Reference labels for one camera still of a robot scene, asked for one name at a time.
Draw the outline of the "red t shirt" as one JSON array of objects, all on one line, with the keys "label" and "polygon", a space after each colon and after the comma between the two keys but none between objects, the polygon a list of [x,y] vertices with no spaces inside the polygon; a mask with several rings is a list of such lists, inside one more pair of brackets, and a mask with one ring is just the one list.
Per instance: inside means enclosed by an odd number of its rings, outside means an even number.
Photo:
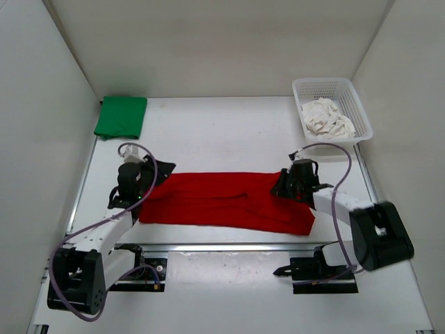
[{"label": "red t shirt", "polygon": [[308,206],[271,193],[279,173],[173,173],[143,203],[143,224],[243,228],[307,236]]}]

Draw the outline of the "green t shirt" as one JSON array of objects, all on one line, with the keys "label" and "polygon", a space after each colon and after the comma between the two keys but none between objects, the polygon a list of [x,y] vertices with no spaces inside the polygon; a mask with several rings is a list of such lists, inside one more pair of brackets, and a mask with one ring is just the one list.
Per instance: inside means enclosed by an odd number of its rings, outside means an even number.
[{"label": "green t shirt", "polygon": [[139,139],[146,108],[145,97],[104,97],[94,135],[105,141],[114,138]]}]

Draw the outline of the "white cloth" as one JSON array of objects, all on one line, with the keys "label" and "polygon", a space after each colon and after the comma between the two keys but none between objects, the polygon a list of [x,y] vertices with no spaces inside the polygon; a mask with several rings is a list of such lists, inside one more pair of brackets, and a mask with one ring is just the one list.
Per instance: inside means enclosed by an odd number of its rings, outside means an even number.
[{"label": "white cloth", "polygon": [[316,138],[353,138],[355,126],[331,99],[318,98],[302,105],[306,128]]}]

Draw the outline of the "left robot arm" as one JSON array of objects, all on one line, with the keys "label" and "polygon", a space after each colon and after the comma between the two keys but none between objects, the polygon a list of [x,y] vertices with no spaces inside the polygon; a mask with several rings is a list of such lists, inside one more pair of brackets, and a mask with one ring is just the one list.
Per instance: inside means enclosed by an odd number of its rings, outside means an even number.
[{"label": "left robot arm", "polygon": [[140,244],[123,244],[120,237],[138,221],[143,196],[166,181],[175,166],[144,156],[128,158],[118,168],[118,184],[108,197],[113,218],[54,255],[47,295],[50,309],[92,317],[102,313],[109,290],[163,291],[167,260],[146,258]]}]

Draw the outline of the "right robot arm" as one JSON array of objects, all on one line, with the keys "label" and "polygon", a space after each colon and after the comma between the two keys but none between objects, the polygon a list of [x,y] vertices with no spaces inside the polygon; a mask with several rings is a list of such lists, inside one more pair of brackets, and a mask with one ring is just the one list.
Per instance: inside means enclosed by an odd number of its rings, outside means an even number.
[{"label": "right robot arm", "polygon": [[333,223],[350,227],[355,262],[365,271],[411,260],[414,246],[395,205],[384,201],[360,200],[320,183],[318,163],[298,159],[283,168],[270,192],[278,198],[298,202],[317,212],[329,214]]}]

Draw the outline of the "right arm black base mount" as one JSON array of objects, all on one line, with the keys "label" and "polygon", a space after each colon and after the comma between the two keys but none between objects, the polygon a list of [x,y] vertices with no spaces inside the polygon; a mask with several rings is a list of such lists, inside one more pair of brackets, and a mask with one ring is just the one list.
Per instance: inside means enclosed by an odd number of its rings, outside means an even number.
[{"label": "right arm black base mount", "polygon": [[354,269],[348,265],[329,265],[323,254],[325,246],[317,246],[311,257],[291,257],[288,265],[277,268],[273,275],[292,279],[293,294],[356,294],[359,292]]}]

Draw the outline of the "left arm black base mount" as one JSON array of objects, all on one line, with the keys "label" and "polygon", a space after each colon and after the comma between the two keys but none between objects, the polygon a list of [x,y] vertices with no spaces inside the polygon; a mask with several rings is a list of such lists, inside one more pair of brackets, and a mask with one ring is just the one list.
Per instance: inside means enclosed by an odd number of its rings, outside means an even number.
[{"label": "left arm black base mount", "polygon": [[168,272],[168,254],[148,250],[147,247],[137,244],[121,244],[115,251],[124,251],[129,256],[132,267],[125,269],[128,272],[123,278],[117,280],[109,287],[110,292],[153,292],[165,291]]}]

